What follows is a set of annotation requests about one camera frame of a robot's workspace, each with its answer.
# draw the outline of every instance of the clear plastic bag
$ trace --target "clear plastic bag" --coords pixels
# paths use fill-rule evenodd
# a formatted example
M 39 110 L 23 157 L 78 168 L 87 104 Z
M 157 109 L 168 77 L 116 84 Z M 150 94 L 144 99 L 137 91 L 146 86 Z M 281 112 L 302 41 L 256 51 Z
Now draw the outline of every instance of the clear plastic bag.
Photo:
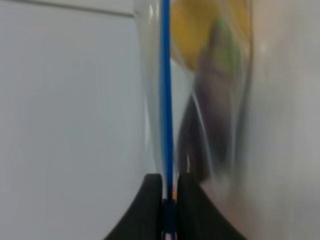
M 142 0 L 138 19 L 161 163 L 159 3 Z M 317 1 L 176 0 L 170 16 L 177 172 L 193 173 L 247 239 L 319 238 Z
M 142 74 L 153 156 L 163 172 L 161 144 L 161 1 L 136 4 Z M 176 0 L 171 3 L 171 97 L 176 176 L 210 178 L 226 192 L 236 161 L 238 125 L 251 64 L 250 2 Z

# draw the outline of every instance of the white surface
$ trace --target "white surface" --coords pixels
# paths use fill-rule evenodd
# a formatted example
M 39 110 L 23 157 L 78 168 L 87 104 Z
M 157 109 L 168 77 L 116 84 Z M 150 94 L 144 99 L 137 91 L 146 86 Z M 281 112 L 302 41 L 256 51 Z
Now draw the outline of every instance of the white surface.
M 134 13 L 135 0 L 37 0 L 44 3 L 67 4 L 87 8 L 109 10 L 120 13 Z
M 250 240 L 320 236 L 319 9 L 316 0 L 253 2 L 242 174 L 221 208 Z
M 0 239 L 102 239 L 146 173 L 135 22 L 0 1 L 0 29 Z

